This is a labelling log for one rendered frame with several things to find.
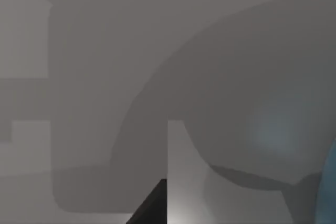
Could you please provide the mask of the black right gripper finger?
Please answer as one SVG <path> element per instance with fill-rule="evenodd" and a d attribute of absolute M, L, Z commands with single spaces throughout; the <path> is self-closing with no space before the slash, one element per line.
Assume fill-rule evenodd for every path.
<path fill-rule="evenodd" d="M 161 179 L 125 224 L 167 224 L 167 179 Z"/>

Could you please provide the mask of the light blue container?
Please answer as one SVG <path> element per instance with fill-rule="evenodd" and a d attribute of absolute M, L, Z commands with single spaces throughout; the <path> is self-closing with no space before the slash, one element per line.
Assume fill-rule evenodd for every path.
<path fill-rule="evenodd" d="M 336 139 L 322 173 L 316 217 L 316 224 L 336 224 Z"/>

